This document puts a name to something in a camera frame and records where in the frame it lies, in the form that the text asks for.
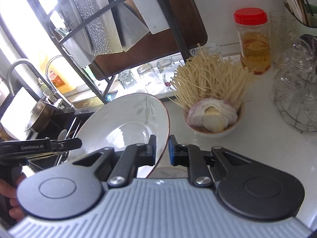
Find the left hand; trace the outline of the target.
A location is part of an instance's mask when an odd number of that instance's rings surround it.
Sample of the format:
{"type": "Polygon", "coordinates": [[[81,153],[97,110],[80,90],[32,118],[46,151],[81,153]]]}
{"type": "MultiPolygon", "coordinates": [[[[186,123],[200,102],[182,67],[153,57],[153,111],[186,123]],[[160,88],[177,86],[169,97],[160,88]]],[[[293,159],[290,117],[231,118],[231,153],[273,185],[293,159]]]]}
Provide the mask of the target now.
{"type": "Polygon", "coordinates": [[[15,222],[19,222],[24,218],[23,210],[17,199],[17,189],[1,179],[1,196],[9,199],[10,209],[1,209],[1,217],[5,217],[7,214],[15,222]]]}

